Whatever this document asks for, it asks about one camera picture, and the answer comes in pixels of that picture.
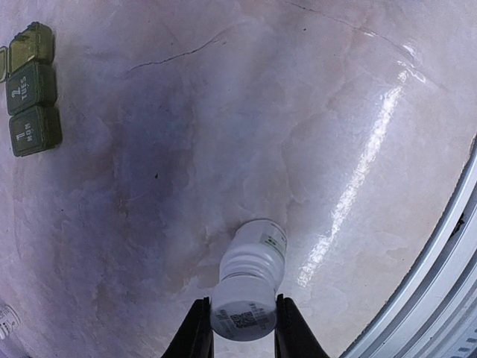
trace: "white curved edge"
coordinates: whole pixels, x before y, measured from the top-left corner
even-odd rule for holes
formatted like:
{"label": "white curved edge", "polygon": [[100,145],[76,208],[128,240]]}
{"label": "white curved edge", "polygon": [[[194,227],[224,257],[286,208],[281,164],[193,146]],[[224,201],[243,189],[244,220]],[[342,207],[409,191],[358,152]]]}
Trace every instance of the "white curved edge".
{"label": "white curved edge", "polygon": [[441,253],[449,237],[457,225],[464,208],[469,201],[473,189],[477,183],[477,156],[473,151],[472,157],[467,163],[463,176],[459,180],[454,195],[448,207],[443,213],[436,231],[431,236],[424,252],[418,257],[417,263],[405,277],[402,285],[391,296],[389,302],[370,323],[366,330],[354,343],[341,355],[340,358],[365,358],[363,353],[379,338],[385,328],[396,318],[398,313],[414,294],[424,277],[429,272],[435,260]]}

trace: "white pill bottle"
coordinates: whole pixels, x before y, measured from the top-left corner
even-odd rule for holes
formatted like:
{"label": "white pill bottle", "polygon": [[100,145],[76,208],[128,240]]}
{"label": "white pill bottle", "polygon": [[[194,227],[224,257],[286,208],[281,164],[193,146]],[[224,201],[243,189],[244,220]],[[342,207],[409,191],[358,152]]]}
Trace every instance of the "white pill bottle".
{"label": "white pill bottle", "polygon": [[253,341],[277,324],[276,296],[285,273],[285,231],[268,219],[241,226],[220,264],[210,324],[224,338]]}

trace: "crack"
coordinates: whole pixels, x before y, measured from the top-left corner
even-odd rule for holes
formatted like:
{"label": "crack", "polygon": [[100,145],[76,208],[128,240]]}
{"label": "crack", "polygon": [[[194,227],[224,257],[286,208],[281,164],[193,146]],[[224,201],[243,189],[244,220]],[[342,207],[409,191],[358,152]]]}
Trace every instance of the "crack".
{"label": "crack", "polygon": [[163,63],[167,63],[169,61],[172,61],[172,60],[175,60],[179,57],[184,57],[184,56],[189,56],[190,54],[195,54],[196,52],[199,52],[200,50],[206,48],[208,45],[210,45],[211,43],[216,43],[218,41],[218,36],[214,36],[212,39],[210,39],[209,41],[207,41],[206,43],[204,43],[202,46],[200,47],[197,47],[196,49],[192,50],[192,51],[187,51],[187,52],[183,52],[182,54],[176,54],[172,57],[169,57],[169,58],[166,58],[165,60],[162,60],[162,61],[159,61],[159,62],[156,62],[156,61],[153,61],[153,62],[146,62],[146,63],[141,63],[140,65],[137,65],[137,66],[134,66],[133,68],[129,69],[127,71],[127,73],[129,72],[132,72],[134,71],[135,69],[140,69],[142,67],[146,67],[146,66],[152,66],[152,65],[162,65]]}
{"label": "crack", "polygon": [[369,28],[365,28],[365,27],[362,27],[362,26],[358,28],[358,27],[353,26],[353,25],[351,25],[350,23],[348,23],[348,22],[346,22],[346,21],[344,21],[344,20],[341,20],[341,19],[335,18],[335,17],[333,17],[333,16],[330,16],[329,14],[324,13],[324,12],[322,12],[322,11],[315,10],[315,9],[311,9],[310,7],[304,7],[304,6],[300,5],[300,4],[297,4],[296,2],[286,1],[286,3],[287,3],[287,4],[290,4],[290,5],[292,5],[292,6],[298,7],[298,8],[300,8],[301,10],[308,11],[308,12],[310,12],[310,13],[315,13],[315,14],[317,14],[317,15],[320,15],[320,16],[325,17],[325,18],[327,18],[327,19],[330,19],[330,20],[332,20],[332,21],[339,22],[339,23],[341,23],[341,24],[347,26],[348,28],[352,28],[352,29],[355,30],[355,31],[358,31],[358,32],[361,32],[361,33],[365,34],[366,36],[376,36],[376,37],[379,37],[380,39],[386,41],[386,42],[389,43],[392,47],[394,47],[401,55],[403,55],[404,57],[406,57],[412,64],[415,63],[415,58],[414,58],[413,54],[412,54],[409,50],[407,50],[407,49],[405,49],[405,48],[403,48],[403,47],[397,45],[397,44],[394,43],[393,41],[389,40],[386,36],[382,36],[382,35],[380,35],[380,34],[374,32],[374,31],[370,30]]}

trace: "open lid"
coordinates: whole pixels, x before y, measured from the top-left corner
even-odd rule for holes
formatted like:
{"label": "open lid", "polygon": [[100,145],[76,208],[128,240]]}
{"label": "open lid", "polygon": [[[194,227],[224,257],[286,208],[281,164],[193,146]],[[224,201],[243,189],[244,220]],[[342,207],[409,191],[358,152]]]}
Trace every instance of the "open lid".
{"label": "open lid", "polygon": [[8,77],[8,47],[0,48],[0,83]]}

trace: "qr code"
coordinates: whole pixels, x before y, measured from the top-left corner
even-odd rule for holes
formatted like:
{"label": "qr code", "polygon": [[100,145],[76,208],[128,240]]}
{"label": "qr code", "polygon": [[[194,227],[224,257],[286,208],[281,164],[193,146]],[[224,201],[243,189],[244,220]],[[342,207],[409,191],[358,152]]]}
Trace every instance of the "qr code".
{"label": "qr code", "polygon": [[237,328],[247,328],[257,325],[253,313],[250,311],[242,313],[241,315],[231,315],[230,318]]}

